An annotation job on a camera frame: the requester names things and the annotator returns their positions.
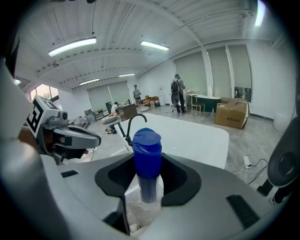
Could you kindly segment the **person's left forearm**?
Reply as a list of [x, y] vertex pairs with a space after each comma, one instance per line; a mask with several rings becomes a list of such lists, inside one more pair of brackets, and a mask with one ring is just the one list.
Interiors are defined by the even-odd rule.
[[32, 146], [38, 153], [40, 153], [38, 146], [36, 144], [36, 139], [34, 137], [34, 135], [31, 133], [30, 128], [23, 126], [19, 136], [18, 136], [19, 141], [29, 144], [30, 146]]

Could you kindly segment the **large open cardboard box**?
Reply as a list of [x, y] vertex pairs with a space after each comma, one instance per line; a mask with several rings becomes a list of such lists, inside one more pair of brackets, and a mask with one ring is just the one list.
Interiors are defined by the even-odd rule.
[[249, 103], [242, 98], [221, 98], [217, 104], [215, 124], [243, 129], [249, 118]]

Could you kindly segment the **oval backpack pod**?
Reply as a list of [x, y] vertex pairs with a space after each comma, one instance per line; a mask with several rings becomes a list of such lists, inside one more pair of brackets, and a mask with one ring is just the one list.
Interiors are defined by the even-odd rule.
[[300, 117], [294, 118], [276, 145], [269, 163], [268, 180], [278, 188], [291, 184], [300, 174]]

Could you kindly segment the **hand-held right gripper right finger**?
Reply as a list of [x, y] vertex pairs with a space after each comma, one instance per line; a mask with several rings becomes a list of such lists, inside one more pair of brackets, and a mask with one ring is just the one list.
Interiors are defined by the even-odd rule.
[[[285, 206], [284, 202], [272, 204], [270, 198], [227, 170], [171, 157], [200, 175], [200, 190], [182, 206], [163, 207], [149, 226], [131, 235], [135, 240], [254, 240]], [[232, 195], [240, 195], [259, 217], [247, 229], [227, 200]]]

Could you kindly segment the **wooden chair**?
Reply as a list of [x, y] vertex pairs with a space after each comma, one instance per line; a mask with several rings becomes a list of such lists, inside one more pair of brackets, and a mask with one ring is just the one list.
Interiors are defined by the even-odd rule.
[[191, 114], [193, 114], [193, 109], [195, 110], [199, 109], [199, 116], [200, 116], [201, 112], [205, 112], [205, 103], [198, 102], [197, 94], [190, 94], [190, 97], [191, 97]]

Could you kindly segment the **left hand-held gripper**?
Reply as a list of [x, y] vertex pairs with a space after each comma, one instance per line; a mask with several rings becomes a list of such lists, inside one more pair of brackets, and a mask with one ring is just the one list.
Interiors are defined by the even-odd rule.
[[68, 113], [51, 100], [36, 95], [32, 103], [33, 110], [26, 124], [42, 154], [53, 157], [57, 165], [61, 165], [64, 159], [81, 158], [86, 149], [101, 144], [99, 135], [70, 124]]

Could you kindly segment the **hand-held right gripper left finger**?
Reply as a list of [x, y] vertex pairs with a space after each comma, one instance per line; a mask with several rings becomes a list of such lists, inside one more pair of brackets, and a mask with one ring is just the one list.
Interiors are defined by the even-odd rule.
[[0, 191], [7, 240], [131, 240], [81, 201], [52, 157], [26, 143], [0, 141]]

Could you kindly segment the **white bathtub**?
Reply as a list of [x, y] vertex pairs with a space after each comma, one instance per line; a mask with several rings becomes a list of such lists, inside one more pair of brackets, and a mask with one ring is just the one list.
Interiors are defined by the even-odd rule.
[[131, 122], [129, 135], [150, 128], [161, 136], [162, 151], [221, 169], [225, 168], [229, 134], [220, 128], [146, 113]]

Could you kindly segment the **blue-lidded translucent bottle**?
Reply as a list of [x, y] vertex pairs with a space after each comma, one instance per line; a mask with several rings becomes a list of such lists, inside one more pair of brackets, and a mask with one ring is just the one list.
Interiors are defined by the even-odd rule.
[[135, 133], [132, 148], [141, 199], [144, 203], [154, 203], [162, 165], [161, 136], [150, 128], [142, 128]]

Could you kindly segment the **small oval white tub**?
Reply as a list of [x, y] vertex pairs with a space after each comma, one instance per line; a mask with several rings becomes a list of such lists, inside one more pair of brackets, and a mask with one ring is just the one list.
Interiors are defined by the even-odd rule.
[[113, 121], [115, 121], [115, 120], [117, 120], [117, 119], [118, 119], [118, 114], [117, 114], [116, 112], [113, 112], [113, 113], [107, 115], [106, 117], [104, 117], [104, 118], [101, 120], [101, 122], [102, 122], [103, 124], [108, 124], [108, 123], [111, 123], [111, 122], [113, 122]]

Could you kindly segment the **grey roller blind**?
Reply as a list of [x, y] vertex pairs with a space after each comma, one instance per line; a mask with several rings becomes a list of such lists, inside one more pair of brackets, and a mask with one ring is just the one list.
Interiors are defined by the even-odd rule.
[[213, 83], [213, 95], [220, 98], [231, 98], [231, 76], [226, 48], [208, 50]]
[[196, 52], [174, 60], [176, 73], [183, 80], [187, 90], [207, 95], [207, 78], [203, 55]]
[[106, 110], [106, 103], [111, 102], [107, 85], [87, 89], [87, 93], [94, 111]]
[[128, 84], [126, 81], [116, 82], [108, 85], [113, 102], [121, 104], [130, 99]]
[[235, 87], [252, 88], [251, 69], [245, 45], [228, 46], [232, 59]]

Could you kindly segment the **brown wooden cabinet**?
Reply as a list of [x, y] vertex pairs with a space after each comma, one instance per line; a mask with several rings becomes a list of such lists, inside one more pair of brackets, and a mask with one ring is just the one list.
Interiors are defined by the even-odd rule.
[[134, 103], [120, 105], [118, 106], [118, 113], [120, 115], [121, 121], [126, 121], [137, 114], [137, 108]]

